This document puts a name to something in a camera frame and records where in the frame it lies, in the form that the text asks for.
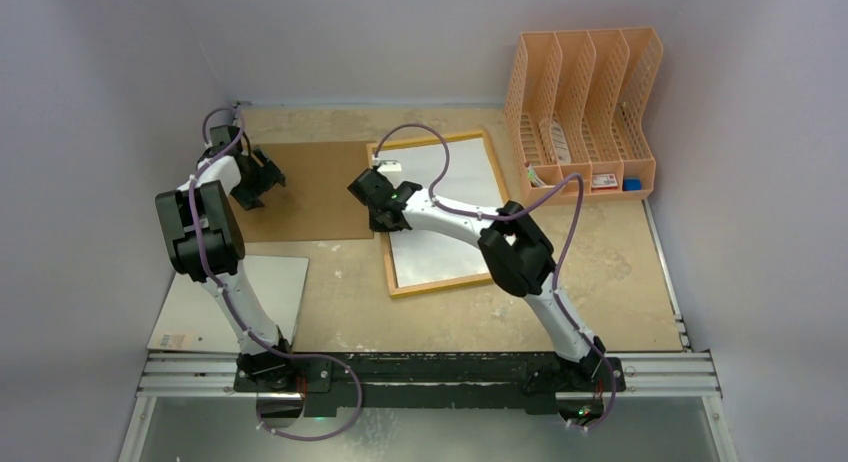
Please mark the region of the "brown backing board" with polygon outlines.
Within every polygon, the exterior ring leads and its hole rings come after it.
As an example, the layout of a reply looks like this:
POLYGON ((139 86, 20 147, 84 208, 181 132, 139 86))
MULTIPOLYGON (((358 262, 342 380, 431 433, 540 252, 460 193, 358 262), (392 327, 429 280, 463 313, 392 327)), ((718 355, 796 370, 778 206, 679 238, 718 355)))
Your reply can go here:
POLYGON ((347 190, 369 167, 366 141, 262 144, 286 185, 246 211, 229 200, 246 242, 371 239, 368 211, 347 190))

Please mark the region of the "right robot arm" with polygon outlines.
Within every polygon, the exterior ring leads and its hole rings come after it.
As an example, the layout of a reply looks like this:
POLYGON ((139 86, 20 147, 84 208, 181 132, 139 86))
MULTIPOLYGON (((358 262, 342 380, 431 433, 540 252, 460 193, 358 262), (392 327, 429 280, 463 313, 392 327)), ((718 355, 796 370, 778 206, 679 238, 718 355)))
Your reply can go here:
POLYGON ((540 201, 528 208, 514 201, 500 208, 473 206, 439 197, 417 183, 395 186, 375 167, 365 169, 347 190, 368 209, 374 232, 424 230, 477 248, 494 283, 531 308, 562 361, 569 386, 588 387, 602 368, 615 374, 600 339, 559 286, 566 253, 554 260, 551 241, 531 217, 540 201))

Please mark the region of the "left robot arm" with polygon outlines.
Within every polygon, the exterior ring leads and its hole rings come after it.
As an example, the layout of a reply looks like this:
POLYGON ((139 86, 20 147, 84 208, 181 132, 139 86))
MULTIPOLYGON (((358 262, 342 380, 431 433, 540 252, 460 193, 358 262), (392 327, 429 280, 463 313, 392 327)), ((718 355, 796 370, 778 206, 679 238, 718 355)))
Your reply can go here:
POLYGON ((248 280, 232 207, 263 207, 262 195, 285 186, 286 177, 242 128, 216 126, 210 137, 188 181, 155 198, 166 250, 175 271, 200 284, 224 313, 237 337, 239 374, 284 391, 297 381, 298 364, 248 280))

